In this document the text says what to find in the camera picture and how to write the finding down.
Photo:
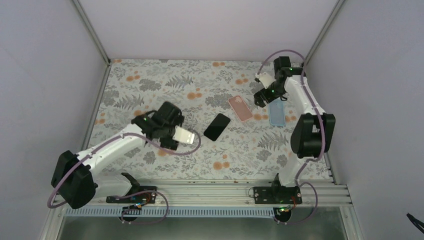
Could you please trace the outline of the phone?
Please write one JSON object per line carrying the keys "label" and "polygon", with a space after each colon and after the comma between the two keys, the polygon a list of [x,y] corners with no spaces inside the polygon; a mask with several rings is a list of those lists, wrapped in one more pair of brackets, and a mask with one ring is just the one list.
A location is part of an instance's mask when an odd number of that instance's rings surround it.
{"label": "phone", "polygon": [[215,142],[230,122],[231,119],[229,117],[219,113],[203,132],[203,135],[211,141]]}

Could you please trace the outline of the light blue phone case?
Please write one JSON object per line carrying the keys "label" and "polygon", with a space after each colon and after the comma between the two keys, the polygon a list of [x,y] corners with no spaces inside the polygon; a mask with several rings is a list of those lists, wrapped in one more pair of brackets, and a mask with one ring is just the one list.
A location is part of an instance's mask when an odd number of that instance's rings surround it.
{"label": "light blue phone case", "polygon": [[276,99],[268,104],[269,122],[271,126],[284,127],[286,125],[284,102]]}

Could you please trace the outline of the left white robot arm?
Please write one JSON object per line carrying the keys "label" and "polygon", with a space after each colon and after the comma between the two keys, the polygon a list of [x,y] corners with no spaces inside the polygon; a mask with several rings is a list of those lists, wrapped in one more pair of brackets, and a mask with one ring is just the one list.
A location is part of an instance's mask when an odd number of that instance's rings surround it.
{"label": "left white robot arm", "polygon": [[105,176],[102,171],[120,156],[147,143],[176,155],[180,143],[191,145],[195,139],[193,132],[182,127],[183,122],[182,111],[165,101],[158,110],[137,115],[107,140],[78,153],[63,152],[51,179],[53,192],[47,206],[50,209],[62,206],[53,203],[56,195],[72,209],[79,209],[92,199],[111,196],[134,202],[140,190],[129,173]]}

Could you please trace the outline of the pink phone case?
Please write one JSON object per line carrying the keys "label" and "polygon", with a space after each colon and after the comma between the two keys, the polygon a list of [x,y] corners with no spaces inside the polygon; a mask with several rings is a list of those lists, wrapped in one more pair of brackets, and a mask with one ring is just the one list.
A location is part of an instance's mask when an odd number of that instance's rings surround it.
{"label": "pink phone case", "polygon": [[253,113],[241,96],[237,95],[229,98],[228,103],[241,122],[245,122],[253,117]]}

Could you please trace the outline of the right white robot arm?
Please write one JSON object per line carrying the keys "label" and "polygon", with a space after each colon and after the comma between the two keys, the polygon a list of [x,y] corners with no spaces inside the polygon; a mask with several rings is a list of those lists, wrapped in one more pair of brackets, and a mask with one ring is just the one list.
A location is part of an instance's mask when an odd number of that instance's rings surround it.
{"label": "right white robot arm", "polygon": [[253,198],[257,205],[301,204],[299,177],[307,163],[320,160],[329,150],[336,118],[317,103],[303,67],[292,66],[288,56],[279,56],[273,66],[274,76],[266,72],[255,76],[255,81],[263,85],[263,89],[253,95],[255,105],[264,108],[289,94],[299,117],[290,137],[292,158],[270,186],[253,188]]}

